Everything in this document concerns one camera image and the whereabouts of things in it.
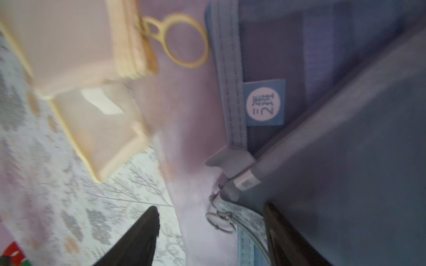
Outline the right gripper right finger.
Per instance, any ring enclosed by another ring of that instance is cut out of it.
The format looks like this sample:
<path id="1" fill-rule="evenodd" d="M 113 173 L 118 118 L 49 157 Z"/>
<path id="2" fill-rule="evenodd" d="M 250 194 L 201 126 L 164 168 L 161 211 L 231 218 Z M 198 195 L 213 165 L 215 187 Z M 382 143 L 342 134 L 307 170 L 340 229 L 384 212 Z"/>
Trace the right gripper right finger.
<path id="1" fill-rule="evenodd" d="M 330 263 L 271 203 L 264 206 L 268 254 L 273 266 L 329 266 Z"/>

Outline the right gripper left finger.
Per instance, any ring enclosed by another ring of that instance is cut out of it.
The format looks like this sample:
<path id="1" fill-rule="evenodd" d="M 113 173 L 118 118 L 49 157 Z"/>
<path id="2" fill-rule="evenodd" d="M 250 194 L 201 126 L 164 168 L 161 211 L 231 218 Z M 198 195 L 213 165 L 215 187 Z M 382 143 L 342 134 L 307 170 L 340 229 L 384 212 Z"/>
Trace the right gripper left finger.
<path id="1" fill-rule="evenodd" d="M 155 206 L 151 206 L 94 265 L 151 266 L 159 232 L 160 217 L 158 209 Z"/>

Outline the grey pouch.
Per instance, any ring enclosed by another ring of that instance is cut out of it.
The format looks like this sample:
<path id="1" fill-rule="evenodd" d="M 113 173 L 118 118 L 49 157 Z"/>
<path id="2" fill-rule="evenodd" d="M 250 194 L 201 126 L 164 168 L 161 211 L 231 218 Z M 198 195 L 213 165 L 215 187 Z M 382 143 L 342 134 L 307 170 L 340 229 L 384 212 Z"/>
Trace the grey pouch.
<path id="1" fill-rule="evenodd" d="M 335 266 L 426 263 L 426 21 L 351 71 L 221 197 L 271 203 Z"/>

